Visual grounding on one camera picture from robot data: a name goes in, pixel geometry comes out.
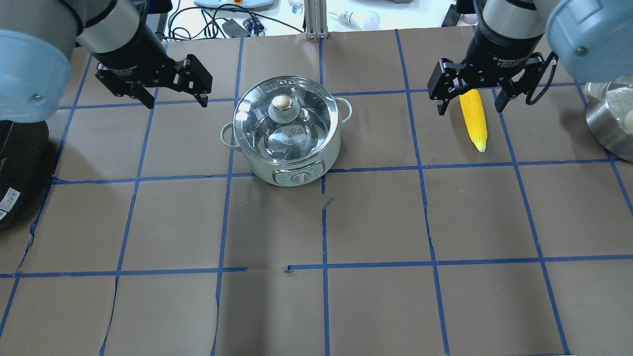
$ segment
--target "corn cob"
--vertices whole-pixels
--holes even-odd
[[[481,96],[476,89],[460,95],[461,112],[464,114],[464,122],[470,140],[475,144],[479,152],[486,150],[488,130],[486,128],[486,114]]]

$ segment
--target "metal post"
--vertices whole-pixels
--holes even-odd
[[[306,38],[327,38],[326,0],[305,0]]]

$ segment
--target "label sticker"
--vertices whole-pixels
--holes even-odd
[[[19,197],[20,197],[19,191],[13,188],[9,188],[9,190],[4,195],[4,198],[2,199],[2,201],[0,201],[0,209],[6,212],[10,212],[11,209],[13,209],[13,205],[15,205],[15,202],[18,201]]]

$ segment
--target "rice cooker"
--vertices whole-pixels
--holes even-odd
[[[343,120],[337,103],[349,109]],[[334,98],[319,83],[298,76],[276,77],[243,95],[220,139],[226,147],[243,152],[264,181],[301,186],[317,180],[334,164],[341,147],[341,127],[351,115],[349,101]],[[230,129],[235,144],[225,140]]]

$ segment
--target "pot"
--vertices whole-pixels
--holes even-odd
[[[349,109],[343,120],[337,103]],[[319,83],[298,76],[276,77],[243,95],[220,139],[244,153],[253,173],[264,181],[301,186],[332,167],[341,147],[341,127],[351,115],[349,101],[334,98]],[[224,138],[229,129],[235,144]]]
[[[589,130],[602,147],[633,162],[633,77],[587,83]]]

